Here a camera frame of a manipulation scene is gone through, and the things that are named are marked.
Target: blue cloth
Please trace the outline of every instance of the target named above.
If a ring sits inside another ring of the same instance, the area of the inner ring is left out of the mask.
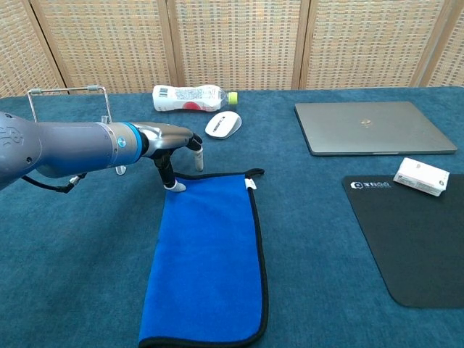
[[[150,93],[109,100],[114,121],[197,132],[204,173],[266,169],[254,195],[269,322],[253,347],[464,347],[464,310],[392,299],[341,184],[346,175],[393,175],[403,157],[311,156],[294,112],[300,102],[412,102],[458,147],[412,158],[463,174],[464,88],[240,91],[243,124],[226,140],[204,132],[214,113],[156,112]],[[98,94],[37,96],[34,104],[43,121],[98,122],[106,113]],[[27,97],[0,99],[0,109],[32,120]],[[189,150],[172,161],[197,174]],[[23,181],[0,191],[0,347],[136,347],[165,195],[148,159],[124,176],[89,173],[68,195]]]
[[[178,180],[188,189],[166,195],[141,347],[249,340],[266,324],[268,298],[245,175]]]

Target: table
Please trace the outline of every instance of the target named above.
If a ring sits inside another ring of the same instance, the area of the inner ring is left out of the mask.
[[[158,113],[150,93],[109,100],[114,122],[203,136],[204,173],[266,170],[255,197],[270,316],[255,347],[464,347],[464,310],[410,309],[389,296],[341,186],[345,175],[393,175],[403,157],[311,156],[294,114],[297,102],[410,101],[458,147],[411,157],[464,173],[464,88],[240,91],[243,125],[226,140],[204,133],[213,114]],[[42,121],[105,115],[100,95],[39,96],[35,105]],[[0,110],[32,120],[25,97],[0,99]],[[189,150],[172,161],[196,174]],[[24,181],[0,192],[0,347],[136,347],[164,197],[149,159],[124,176],[89,173],[67,195]]]

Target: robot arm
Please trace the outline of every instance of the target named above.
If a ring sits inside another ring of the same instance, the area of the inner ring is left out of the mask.
[[[166,189],[184,191],[170,155],[186,146],[203,169],[202,140],[164,123],[34,123],[0,112],[0,190],[33,170],[49,178],[82,175],[141,157],[152,159]]]

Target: laptop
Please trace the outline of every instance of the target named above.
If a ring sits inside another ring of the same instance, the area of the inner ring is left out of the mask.
[[[311,154],[452,154],[457,147],[408,101],[300,103]]]

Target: green bottle cap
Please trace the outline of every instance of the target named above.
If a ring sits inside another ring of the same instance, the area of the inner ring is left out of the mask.
[[[230,105],[237,105],[239,103],[239,94],[237,92],[229,92],[227,97]]]

